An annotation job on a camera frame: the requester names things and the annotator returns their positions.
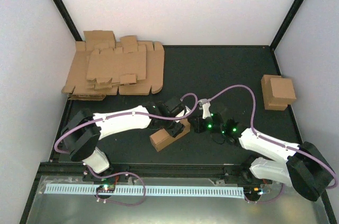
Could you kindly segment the cardboard box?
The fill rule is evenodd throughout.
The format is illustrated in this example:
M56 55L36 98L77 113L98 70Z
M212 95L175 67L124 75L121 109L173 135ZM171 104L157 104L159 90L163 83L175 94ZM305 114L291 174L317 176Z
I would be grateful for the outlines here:
M165 147L169 146L190 132L191 125L187 119L181 120L180 124L183 125L184 128L183 131L176 137L170 136L170 134L165 129L160 129L149 136L150 142L157 152L163 150Z
M289 78L271 78L269 91L272 104L291 105L297 99L293 82Z
M264 108L266 110L284 111L288 107L286 104L270 104L269 103L268 83L269 83L271 78L281 78L281 76L278 76L278 75L263 75L263 77L261 79L261 87L262 87Z

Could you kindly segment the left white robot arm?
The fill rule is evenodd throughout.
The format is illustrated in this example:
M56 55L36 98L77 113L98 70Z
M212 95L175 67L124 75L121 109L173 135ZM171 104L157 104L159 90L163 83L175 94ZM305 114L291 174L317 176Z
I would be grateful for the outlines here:
M96 120L86 125L63 140L73 162L84 162L95 172L102 181L113 177L114 169L110 165L105 153L97 147L97 143L116 133L133 129L165 129L170 136L176 137L184 129L178 120L164 120L149 117L148 114L179 118L190 112L179 98L172 98L167 102L146 102L133 109L112 113L92 113L89 109L79 111L63 128L64 135L77 126Z

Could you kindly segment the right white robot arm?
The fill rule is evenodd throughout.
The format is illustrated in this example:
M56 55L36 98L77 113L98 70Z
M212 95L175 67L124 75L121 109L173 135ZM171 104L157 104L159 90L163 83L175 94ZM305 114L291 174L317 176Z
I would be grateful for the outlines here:
M188 119L196 133L216 133L223 142L259 154L241 169L242 180L273 180L294 188L303 198L317 201L326 189L338 186L338 177L317 147L294 144L241 124L226 111L203 111Z

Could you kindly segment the right controller circuit board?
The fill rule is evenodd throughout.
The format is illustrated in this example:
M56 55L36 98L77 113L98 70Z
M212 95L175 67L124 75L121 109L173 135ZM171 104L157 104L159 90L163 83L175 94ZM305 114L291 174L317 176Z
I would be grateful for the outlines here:
M246 186L244 187L244 194L245 195L251 195L251 196L260 196L260 195L263 195L263 194L267 194L267 190L263 187L258 187L258 186L255 186L255 187L251 187L251 186Z

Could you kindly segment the controller circuit board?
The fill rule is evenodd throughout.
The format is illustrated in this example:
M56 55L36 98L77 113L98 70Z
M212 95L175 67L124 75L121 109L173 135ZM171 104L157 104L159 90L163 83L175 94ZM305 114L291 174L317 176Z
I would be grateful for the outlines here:
M97 193L113 193L114 191L115 184L103 184L96 189Z
M260 196L260 195L263 195L263 194L267 194L267 190L263 187L258 187L258 186L255 186L255 187L251 187L251 186L246 186L244 187L244 194L245 195L251 195L251 196Z

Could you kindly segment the left controller circuit board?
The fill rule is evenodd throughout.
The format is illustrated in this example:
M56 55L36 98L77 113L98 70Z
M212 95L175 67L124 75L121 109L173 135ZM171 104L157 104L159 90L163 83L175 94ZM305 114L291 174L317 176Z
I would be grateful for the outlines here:
M114 191L115 184L103 184L96 189L97 193L113 193Z

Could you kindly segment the stack of flat cardboard blanks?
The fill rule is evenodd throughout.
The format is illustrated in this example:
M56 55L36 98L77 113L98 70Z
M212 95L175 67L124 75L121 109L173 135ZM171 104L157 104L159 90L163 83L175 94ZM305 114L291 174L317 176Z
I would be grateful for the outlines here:
M113 31L84 31L62 93L70 100L101 101L113 95L157 94L163 88L165 50L135 35L116 40Z

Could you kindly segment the left black frame post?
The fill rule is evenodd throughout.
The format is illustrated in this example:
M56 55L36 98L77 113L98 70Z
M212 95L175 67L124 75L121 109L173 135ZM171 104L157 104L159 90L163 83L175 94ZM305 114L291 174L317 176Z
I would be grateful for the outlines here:
M71 35L73 36L75 41L83 41L71 15L68 12L67 7L65 6L63 0L52 0L55 4L59 14L63 18L64 22L66 23Z

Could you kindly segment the black frame post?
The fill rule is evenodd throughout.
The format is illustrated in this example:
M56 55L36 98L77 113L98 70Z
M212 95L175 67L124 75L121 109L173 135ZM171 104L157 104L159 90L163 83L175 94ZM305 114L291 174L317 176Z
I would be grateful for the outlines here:
M83 41L71 15L68 12L67 7L65 6L63 0L52 0L55 4L59 14L63 18L64 22L66 23L71 35L73 36L75 41Z
M293 19L295 18L295 16L297 15L301 5L303 4L304 0L294 0L292 5L290 6L284 20L282 21L276 35L274 36L271 44L270 44L270 49L272 51L274 51L280 41L282 40L283 36L285 35L285 33L287 32L290 24L292 23Z

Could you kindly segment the right black frame post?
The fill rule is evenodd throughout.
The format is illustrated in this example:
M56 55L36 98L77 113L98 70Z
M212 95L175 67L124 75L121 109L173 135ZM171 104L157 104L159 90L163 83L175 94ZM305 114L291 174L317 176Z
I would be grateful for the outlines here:
M290 6L284 20L282 21L276 35L274 36L271 44L270 44L270 49L272 51L274 51L280 41L282 40L283 36L285 35L285 33L287 32L290 24L292 23L293 19L295 18L295 16L297 15L301 5L303 4L304 0L294 0L292 5Z

